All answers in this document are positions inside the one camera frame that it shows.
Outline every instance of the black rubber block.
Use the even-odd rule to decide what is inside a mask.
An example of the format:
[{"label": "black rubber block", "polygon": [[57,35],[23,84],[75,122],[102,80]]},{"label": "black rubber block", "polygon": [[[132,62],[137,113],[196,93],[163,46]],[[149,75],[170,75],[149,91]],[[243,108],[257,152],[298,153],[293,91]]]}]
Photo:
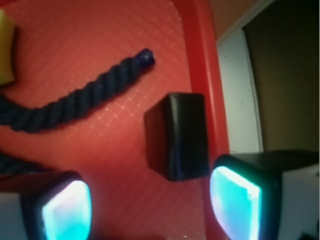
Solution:
[{"label": "black rubber block", "polygon": [[209,174],[202,94],[168,94],[145,113],[144,124],[151,169],[175,182]]}]

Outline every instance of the red plastic surface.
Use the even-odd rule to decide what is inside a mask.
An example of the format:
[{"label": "red plastic surface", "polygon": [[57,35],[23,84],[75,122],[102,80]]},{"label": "red plastic surface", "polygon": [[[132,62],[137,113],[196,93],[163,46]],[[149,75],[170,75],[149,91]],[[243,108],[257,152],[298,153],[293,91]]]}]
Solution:
[{"label": "red plastic surface", "polygon": [[92,194],[93,239],[206,235],[220,239],[208,179],[168,182],[150,170],[143,126],[144,112],[166,93],[204,93],[210,157],[228,152],[208,3],[174,0],[176,7],[169,0],[1,3],[6,3],[4,9],[19,30],[16,82],[1,88],[0,94],[26,107],[43,106],[82,88],[146,47],[154,52],[156,66],[85,119],[37,134],[0,126],[0,150],[55,169],[78,171]]}]

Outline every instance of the glowing light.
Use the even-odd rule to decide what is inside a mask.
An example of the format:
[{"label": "glowing light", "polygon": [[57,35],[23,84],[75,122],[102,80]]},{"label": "glowing light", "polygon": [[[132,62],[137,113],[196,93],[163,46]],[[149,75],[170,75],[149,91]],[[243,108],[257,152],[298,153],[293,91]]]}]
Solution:
[{"label": "glowing light", "polygon": [[92,203],[83,181],[71,182],[43,208],[47,240],[85,240],[91,228]]},{"label": "glowing light", "polygon": [[257,240],[261,221],[261,188],[225,166],[212,171],[210,198],[215,217],[232,240]]}]

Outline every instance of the twisted rope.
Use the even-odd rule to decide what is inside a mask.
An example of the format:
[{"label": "twisted rope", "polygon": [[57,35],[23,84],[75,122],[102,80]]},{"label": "twisted rope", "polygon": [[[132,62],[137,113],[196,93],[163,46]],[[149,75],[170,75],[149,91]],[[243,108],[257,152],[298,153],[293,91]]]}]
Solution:
[{"label": "twisted rope", "polygon": [[125,91],[143,70],[153,64],[155,60],[152,52],[145,49],[135,57],[128,57],[113,66],[109,72],[99,75],[83,89],[77,89],[40,108],[26,108],[0,95],[0,125],[9,125],[14,131],[37,133],[72,119],[80,119],[90,109]]}]

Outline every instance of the yellow sponge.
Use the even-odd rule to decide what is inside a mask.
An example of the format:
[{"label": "yellow sponge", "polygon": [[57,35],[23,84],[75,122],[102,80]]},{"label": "yellow sponge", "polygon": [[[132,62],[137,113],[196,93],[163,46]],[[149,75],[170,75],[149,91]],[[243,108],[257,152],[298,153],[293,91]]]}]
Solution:
[{"label": "yellow sponge", "polygon": [[15,32],[15,23],[0,9],[0,85],[14,80],[11,68],[11,48]]}]

